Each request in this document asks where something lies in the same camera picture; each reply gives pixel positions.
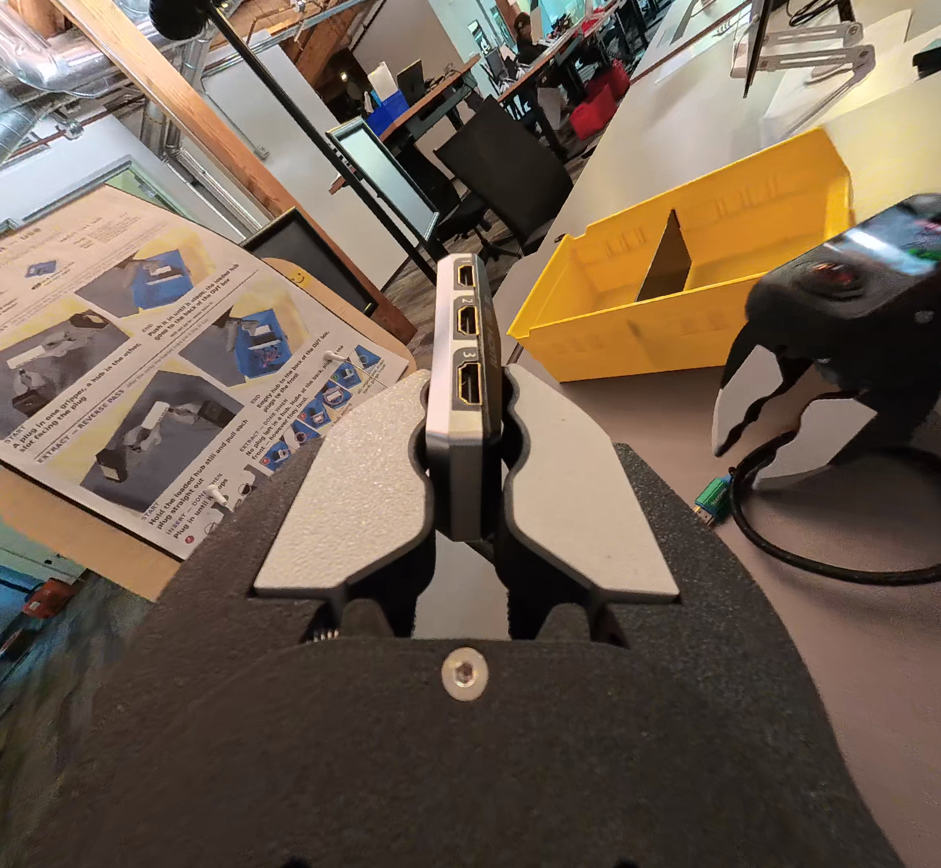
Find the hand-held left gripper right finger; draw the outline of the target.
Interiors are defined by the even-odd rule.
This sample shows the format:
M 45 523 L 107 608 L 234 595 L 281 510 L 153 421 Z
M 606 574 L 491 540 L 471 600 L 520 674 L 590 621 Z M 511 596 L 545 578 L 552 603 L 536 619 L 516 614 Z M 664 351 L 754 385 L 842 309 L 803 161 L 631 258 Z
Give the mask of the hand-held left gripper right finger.
M 605 430 L 528 369 L 503 373 L 510 537 L 595 602 L 675 601 L 676 580 Z

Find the yellow plastic bin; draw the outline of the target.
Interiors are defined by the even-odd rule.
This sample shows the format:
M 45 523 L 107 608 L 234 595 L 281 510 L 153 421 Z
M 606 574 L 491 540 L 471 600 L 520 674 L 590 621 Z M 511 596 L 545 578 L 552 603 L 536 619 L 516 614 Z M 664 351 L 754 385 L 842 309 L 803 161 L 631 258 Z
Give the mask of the yellow plastic bin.
M 635 303 L 673 209 L 685 291 Z M 560 383 L 722 366 L 758 280 L 853 224 L 850 171 L 816 128 L 563 236 L 508 333 Z

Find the red plastic crate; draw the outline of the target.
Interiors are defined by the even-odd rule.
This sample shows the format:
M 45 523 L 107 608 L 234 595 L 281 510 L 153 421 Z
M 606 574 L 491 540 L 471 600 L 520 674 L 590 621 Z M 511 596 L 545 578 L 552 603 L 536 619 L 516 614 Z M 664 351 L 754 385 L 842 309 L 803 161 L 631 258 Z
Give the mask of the red plastic crate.
M 614 118 L 618 104 L 629 91 L 629 73 L 620 59 L 605 66 L 585 85 L 585 97 L 570 115 L 578 139 L 586 140 L 600 133 Z

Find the printed instruction sheet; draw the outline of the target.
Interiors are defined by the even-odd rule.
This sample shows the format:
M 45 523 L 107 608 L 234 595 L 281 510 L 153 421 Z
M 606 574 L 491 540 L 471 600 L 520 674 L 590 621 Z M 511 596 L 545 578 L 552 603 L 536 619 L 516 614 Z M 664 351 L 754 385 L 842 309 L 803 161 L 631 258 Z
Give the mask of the printed instruction sheet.
M 2 237 L 2 467 L 183 561 L 414 368 L 234 241 L 103 186 Z

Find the silver port hub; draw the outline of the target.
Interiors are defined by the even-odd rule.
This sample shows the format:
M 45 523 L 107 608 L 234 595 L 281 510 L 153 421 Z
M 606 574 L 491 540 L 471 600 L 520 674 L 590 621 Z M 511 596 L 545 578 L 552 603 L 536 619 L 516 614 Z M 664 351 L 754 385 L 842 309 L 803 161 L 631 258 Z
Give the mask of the silver port hub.
M 435 523 L 453 542 L 496 530 L 501 492 L 501 336 L 485 264 L 469 252 L 438 263 L 425 456 Z

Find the braided hdmi cable green plugs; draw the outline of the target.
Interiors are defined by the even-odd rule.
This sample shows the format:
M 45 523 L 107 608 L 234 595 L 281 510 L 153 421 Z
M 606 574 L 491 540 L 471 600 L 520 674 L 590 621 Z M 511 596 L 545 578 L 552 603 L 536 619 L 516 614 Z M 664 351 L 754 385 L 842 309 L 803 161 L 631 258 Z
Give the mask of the braided hdmi cable green plugs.
M 766 556 L 815 577 L 874 588 L 912 588 L 938 584 L 940 564 L 902 571 L 864 571 L 832 565 L 799 555 L 773 544 L 754 529 L 743 504 L 755 488 L 759 471 L 770 464 L 773 455 L 785 445 L 786 438 L 796 436 L 788 431 L 776 436 L 730 467 L 726 475 L 716 477 L 699 493 L 693 513 L 707 527 L 713 528 L 731 520 L 747 541 Z

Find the dark bin divider panel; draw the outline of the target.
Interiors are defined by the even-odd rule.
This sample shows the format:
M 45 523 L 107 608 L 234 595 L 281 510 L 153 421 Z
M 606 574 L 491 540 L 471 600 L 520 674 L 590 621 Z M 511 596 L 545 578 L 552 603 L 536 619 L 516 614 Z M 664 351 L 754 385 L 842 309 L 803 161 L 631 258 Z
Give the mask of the dark bin divider panel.
M 692 257 L 673 209 L 634 302 L 683 293 L 691 268 Z

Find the instruction sheet on stand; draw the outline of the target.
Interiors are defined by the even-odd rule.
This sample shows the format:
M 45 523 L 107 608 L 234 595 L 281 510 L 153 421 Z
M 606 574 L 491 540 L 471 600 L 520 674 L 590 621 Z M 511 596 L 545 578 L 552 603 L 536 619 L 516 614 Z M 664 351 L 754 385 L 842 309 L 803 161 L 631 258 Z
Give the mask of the instruction sheet on stand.
M 416 327 L 379 294 L 370 317 L 355 310 L 310 274 L 301 289 L 366 338 L 406 359 L 405 375 L 416 371 L 407 345 Z M 182 562 L 74 501 L 61 498 L 2 465 L 1 515 L 5 524 L 31 541 L 147 599 L 158 600 Z

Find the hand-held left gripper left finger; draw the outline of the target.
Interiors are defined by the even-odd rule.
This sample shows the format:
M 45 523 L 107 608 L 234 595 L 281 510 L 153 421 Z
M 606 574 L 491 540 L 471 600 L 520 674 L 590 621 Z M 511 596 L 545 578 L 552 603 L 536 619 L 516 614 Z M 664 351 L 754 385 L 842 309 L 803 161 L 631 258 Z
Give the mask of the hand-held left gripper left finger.
M 349 412 L 323 439 L 253 582 L 261 597 L 350 599 L 394 565 L 436 564 L 434 498 L 422 468 L 429 373 L 413 373 Z

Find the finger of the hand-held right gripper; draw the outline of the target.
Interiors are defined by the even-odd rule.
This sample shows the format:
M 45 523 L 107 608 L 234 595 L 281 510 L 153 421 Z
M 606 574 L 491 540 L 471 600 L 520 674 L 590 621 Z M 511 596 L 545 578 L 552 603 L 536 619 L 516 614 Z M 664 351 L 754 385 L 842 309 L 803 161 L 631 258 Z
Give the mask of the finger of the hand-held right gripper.
M 804 374 L 804 358 L 786 346 L 765 342 L 751 321 L 737 334 L 712 415 L 712 453 L 721 457 L 741 438 L 765 404 L 788 391 Z
M 754 489 L 776 491 L 826 471 L 879 416 L 854 397 L 824 394 L 806 404 L 795 428 L 762 447 Z

